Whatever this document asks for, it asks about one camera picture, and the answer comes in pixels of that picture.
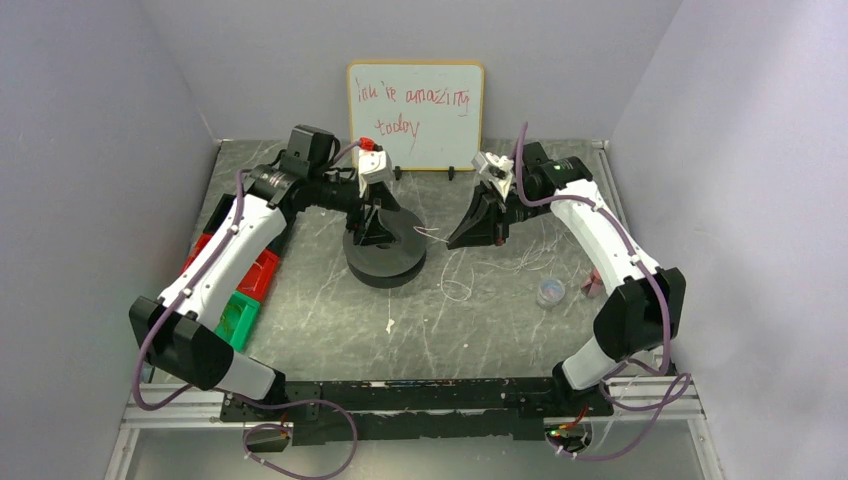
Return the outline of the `pink-capped bottle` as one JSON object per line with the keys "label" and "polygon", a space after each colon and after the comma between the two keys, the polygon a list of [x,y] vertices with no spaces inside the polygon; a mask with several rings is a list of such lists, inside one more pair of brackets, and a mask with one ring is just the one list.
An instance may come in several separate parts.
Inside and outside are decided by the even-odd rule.
{"label": "pink-capped bottle", "polygon": [[604,292],[603,279],[597,268],[593,268],[580,286],[581,292],[588,298],[594,298]]}

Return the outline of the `red bin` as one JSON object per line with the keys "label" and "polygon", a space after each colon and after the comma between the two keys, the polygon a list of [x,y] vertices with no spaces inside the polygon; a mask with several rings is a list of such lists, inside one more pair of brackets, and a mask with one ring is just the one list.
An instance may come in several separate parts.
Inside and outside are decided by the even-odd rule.
{"label": "red bin", "polygon": [[[183,264],[181,269],[182,273],[184,273],[194,262],[196,257],[205,248],[212,237],[212,233],[203,233],[199,237]],[[280,244],[277,240],[272,241],[254,260],[253,264],[236,287],[236,291],[259,303],[262,303],[267,296],[271,279],[279,266],[283,246],[284,244]]]}

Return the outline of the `black bin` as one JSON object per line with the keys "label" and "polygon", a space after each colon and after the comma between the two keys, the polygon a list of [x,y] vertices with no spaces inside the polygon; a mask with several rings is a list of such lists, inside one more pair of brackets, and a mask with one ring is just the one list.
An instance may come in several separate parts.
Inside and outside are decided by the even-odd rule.
{"label": "black bin", "polygon": [[[233,194],[222,194],[209,220],[206,222],[202,233],[204,235],[214,235],[225,223],[227,214],[234,203],[235,196]],[[287,217],[283,231],[267,245],[266,249],[278,257],[282,257],[291,240],[294,224],[295,218]]]}

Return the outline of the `green bin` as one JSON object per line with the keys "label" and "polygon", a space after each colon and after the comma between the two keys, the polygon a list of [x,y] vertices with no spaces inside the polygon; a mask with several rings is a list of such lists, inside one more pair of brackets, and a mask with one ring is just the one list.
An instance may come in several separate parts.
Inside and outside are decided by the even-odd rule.
{"label": "green bin", "polygon": [[234,292],[226,304],[215,334],[239,353],[244,353],[259,314],[261,304],[255,299]]}

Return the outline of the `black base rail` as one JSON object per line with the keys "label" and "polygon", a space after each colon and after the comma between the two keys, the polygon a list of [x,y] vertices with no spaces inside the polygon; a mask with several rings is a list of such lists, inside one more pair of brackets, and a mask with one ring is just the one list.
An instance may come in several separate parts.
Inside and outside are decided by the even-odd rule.
{"label": "black base rail", "polygon": [[551,377],[389,381],[290,381],[292,407],[262,411],[226,396],[225,424],[284,423],[296,446],[420,438],[541,440],[559,425],[609,417],[594,388],[571,392]]}

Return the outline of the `yellow-framed whiteboard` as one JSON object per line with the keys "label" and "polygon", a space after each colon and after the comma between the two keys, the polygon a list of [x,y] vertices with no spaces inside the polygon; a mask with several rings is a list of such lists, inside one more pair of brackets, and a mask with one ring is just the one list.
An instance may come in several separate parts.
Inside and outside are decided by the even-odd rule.
{"label": "yellow-framed whiteboard", "polygon": [[471,61],[355,61],[346,71],[352,139],[403,172],[464,172],[480,150],[485,69]]}

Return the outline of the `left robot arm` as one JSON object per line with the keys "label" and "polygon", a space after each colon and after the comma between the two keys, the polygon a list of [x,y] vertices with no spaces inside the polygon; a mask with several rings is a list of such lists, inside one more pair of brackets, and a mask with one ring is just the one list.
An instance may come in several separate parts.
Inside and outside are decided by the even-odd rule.
{"label": "left robot arm", "polygon": [[361,137],[341,146],[332,133],[295,127],[271,163],[240,169],[223,223],[189,267],[155,298],[140,296],[129,317],[139,343],[133,394],[140,394],[145,364],[201,390],[221,390],[265,404],[282,403],[284,373],[240,353],[215,329],[258,256],[310,207],[343,212],[348,228],[363,215],[399,208],[387,185],[390,157]]}

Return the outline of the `black cable spool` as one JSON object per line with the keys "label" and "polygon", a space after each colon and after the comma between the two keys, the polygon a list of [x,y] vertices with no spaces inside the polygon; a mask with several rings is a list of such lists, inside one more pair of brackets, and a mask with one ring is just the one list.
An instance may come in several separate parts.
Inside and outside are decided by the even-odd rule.
{"label": "black cable spool", "polygon": [[376,243],[354,240],[354,232],[346,231],[342,246],[349,270],[363,284],[378,288],[399,288],[413,280],[423,269],[427,256],[427,240],[415,231],[423,221],[411,210],[397,212],[379,210],[369,225],[381,227],[385,234]]}

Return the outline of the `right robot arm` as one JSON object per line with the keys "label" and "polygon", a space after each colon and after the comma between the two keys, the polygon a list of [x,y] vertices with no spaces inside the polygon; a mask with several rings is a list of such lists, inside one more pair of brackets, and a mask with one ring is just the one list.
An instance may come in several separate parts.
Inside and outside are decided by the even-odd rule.
{"label": "right robot arm", "polygon": [[597,271],[607,299],[590,339],[561,361],[553,375],[568,392],[587,390],[620,372],[635,354],[660,347],[668,372],[679,330],[686,280],[663,268],[612,213],[586,165],[577,157],[551,159],[538,142],[513,156],[478,152],[481,177],[469,208],[447,240],[448,249],[500,246],[512,225],[550,214],[575,237]]}

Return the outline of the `clear round container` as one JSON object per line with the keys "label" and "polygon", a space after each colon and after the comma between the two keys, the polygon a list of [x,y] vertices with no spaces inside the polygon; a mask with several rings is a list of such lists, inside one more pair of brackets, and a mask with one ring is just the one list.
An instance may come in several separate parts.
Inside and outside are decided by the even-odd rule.
{"label": "clear round container", "polygon": [[538,286],[536,304],[543,309],[552,309],[562,302],[564,296],[564,284],[559,279],[547,278]]}

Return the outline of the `aluminium frame rail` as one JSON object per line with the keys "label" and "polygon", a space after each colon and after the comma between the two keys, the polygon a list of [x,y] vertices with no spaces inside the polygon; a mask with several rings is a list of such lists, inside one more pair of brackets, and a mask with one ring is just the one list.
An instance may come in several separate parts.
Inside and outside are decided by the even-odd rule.
{"label": "aluminium frame rail", "polygon": [[[645,377],[638,379],[635,386],[637,402],[627,405],[620,397],[625,392],[624,385],[619,381],[619,373],[591,387],[596,389],[608,401],[614,412],[609,417],[594,417],[585,421],[576,421],[559,425],[546,432],[543,441],[550,444],[555,451],[563,456],[583,460],[597,461],[599,437],[593,428],[593,421],[611,422],[618,416],[627,420],[643,420],[648,425],[655,424],[664,413],[670,413],[679,419],[690,419],[694,413],[694,402],[697,396],[693,380],[688,374],[670,375],[670,368],[663,375],[650,373],[645,370]],[[148,402],[143,398],[143,389],[135,396],[132,391],[131,401],[127,405],[124,430],[120,442],[110,464],[108,477],[124,478],[129,464],[130,451],[134,441],[144,428],[177,429],[212,426],[218,428],[239,427],[242,429],[242,447],[246,459],[260,465],[266,465],[267,456],[271,452],[280,452],[292,442],[291,430],[284,423],[262,422],[253,425],[225,424],[220,419],[221,404],[226,396],[232,396],[250,406],[262,411],[278,411],[292,407],[292,402],[259,403],[249,398],[233,395],[221,390],[201,390],[188,385],[182,380],[182,385],[158,386],[154,388],[157,400]]]}

